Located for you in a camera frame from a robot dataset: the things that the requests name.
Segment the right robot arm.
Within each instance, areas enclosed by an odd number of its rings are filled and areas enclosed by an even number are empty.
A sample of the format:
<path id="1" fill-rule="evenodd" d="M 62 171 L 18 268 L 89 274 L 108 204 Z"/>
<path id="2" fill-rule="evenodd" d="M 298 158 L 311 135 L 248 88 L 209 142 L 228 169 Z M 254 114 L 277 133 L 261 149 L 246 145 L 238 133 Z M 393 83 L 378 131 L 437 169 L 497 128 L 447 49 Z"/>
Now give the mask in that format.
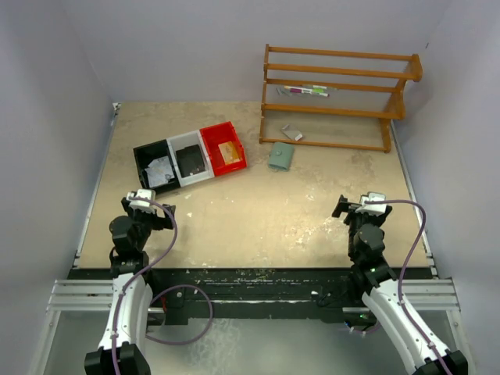
<path id="1" fill-rule="evenodd" d="M 392 212 L 393 203 L 417 207 L 422 223 L 399 274 L 384 258 L 382 225 Z M 363 304 L 371 311 L 395 346 L 408 374 L 467 374 L 469 364 L 460 350 L 452 351 L 424 322 L 402 290 L 408 262 L 426 223 L 421 205 L 405 199 L 388 200 L 369 192 L 358 203 L 341 195 L 332 212 L 345 214 L 348 226 L 348 257 L 352 261 L 350 278 Z"/>

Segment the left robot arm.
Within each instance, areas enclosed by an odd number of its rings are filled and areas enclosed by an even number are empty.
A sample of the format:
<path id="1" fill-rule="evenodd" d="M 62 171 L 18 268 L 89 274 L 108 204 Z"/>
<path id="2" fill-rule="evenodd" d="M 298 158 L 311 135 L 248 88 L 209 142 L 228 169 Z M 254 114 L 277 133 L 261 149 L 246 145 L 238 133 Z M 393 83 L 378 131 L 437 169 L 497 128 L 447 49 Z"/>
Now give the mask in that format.
<path id="1" fill-rule="evenodd" d="M 131 191 L 121 200 L 124 216 L 109 225 L 112 304 L 105 332 L 94 352 L 85 356 L 86 374 L 150 374 L 144 355 L 148 306 L 149 257 L 145 244 L 154 230 L 175 230 L 175 207 L 154 202 L 155 192 Z"/>

